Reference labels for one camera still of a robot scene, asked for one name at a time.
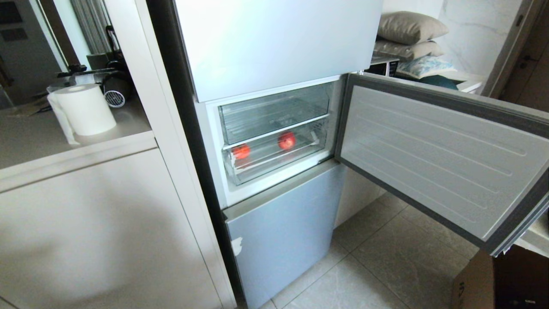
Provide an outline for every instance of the sticker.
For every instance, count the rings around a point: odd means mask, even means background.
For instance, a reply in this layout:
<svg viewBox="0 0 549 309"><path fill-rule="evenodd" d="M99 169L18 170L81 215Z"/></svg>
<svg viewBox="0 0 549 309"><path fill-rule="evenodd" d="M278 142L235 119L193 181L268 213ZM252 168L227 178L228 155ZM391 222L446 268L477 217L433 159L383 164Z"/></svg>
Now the sticker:
<svg viewBox="0 0 549 309"><path fill-rule="evenodd" d="M242 237L231 240L231 246L233 247L234 256L238 256L242 251Z"/></svg>

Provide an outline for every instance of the tiled floor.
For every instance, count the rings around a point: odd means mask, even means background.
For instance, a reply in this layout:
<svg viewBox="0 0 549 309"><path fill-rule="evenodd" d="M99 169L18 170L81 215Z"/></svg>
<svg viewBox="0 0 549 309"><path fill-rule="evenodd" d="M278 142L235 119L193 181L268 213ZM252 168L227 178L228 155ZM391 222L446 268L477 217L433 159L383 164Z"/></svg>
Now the tiled floor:
<svg viewBox="0 0 549 309"><path fill-rule="evenodd" d="M261 309L450 307L478 249L387 193L334 231L328 255Z"/></svg>

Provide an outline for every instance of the microwave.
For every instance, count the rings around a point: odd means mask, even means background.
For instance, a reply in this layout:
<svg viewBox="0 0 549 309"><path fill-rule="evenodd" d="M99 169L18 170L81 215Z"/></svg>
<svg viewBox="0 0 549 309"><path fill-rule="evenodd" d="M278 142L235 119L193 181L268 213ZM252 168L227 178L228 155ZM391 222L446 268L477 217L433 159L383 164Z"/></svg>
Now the microwave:
<svg viewBox="0 0 549 309"><path fill-rule="evenodd" d="M398 58L374 56L372 57L372 62L370 62L370 68L364 70L364 72L393 77L398 65Z"/></svg>

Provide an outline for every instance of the bottom refrigerator door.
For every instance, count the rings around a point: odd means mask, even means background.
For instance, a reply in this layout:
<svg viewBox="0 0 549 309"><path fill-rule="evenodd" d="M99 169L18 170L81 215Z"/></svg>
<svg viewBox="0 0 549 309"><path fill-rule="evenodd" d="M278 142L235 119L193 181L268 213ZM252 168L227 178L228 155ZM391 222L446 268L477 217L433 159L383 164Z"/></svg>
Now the bottom refrigerator door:
<svg viewBox="0 0 549 309"><path fill-rule="evenodd" d="M330 160L224 210L249 309L328 252L344 173Z"/></svg>

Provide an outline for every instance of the cardboard box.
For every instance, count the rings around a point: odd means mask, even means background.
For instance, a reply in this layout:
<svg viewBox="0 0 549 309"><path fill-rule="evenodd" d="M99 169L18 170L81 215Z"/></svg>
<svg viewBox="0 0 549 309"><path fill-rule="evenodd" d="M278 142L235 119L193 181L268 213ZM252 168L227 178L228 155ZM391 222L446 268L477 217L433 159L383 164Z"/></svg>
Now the cardboard box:
<svg viewBox="0 0 549 309"><path fill-rule="evenodd" d="M549 308L549 259L519 246L479 251L453 281L452 309Z"/></svg>

